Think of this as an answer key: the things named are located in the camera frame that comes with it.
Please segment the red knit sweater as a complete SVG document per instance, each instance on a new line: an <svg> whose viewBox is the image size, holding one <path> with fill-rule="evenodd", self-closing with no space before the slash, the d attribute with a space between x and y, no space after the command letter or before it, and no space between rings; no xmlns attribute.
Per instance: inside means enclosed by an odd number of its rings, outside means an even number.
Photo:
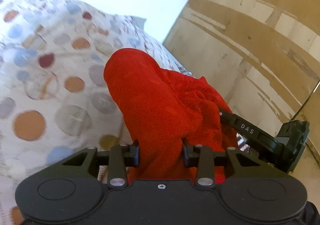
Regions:
<svg viewBox="0 0 320 225"><path fill-rule="evenodd" d="M107 61L104 79L131 138L139 142L139 165L129 181L194 181L196 170L183 163L183 139L217 152L237 147L235 130L220 122L219 111L229 107L205 78L162 69L143 51L120 49Z"/></svg>

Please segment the patterned quilt with circles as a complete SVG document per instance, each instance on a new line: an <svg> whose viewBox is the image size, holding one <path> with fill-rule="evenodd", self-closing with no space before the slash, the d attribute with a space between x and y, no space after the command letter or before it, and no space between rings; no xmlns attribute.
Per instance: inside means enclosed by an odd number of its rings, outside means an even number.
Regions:
<svg viewBox="0 0 320 225"><path fill-rule="evenodd" d="M20 224L26 177L88 146L131 143L103 78L122 47L161 68L185 67L133 16L78 0L1 0L1 224Z"/></svg>

